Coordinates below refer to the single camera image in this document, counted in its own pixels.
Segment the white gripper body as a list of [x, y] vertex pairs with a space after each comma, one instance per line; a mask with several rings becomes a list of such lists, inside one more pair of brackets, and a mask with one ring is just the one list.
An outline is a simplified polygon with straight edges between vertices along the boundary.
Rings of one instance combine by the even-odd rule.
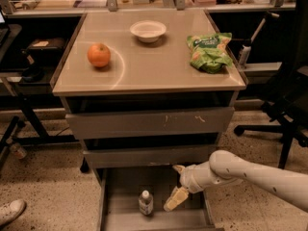
[[203, 192], [206, 188], [214, 186], [218, 179], [208, 162], [188, 167], [180, 166], [179, 174], [180, 184], [189, 193]]

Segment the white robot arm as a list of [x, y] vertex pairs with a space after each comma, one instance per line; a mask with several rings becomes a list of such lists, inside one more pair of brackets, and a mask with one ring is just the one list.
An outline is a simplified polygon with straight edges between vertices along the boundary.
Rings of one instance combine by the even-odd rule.
[[226, 151], [217, 150], [199, 165], [173, 168], [180, 175], [181, 187], [175, 187], [167, 199], [167, 212], [182, 204], [190, 193], [200, 193], [213, 186], [238, 184], [242, 180], [308, 212], [308, 175], [286, 169], [268, 167], [246, 161]]

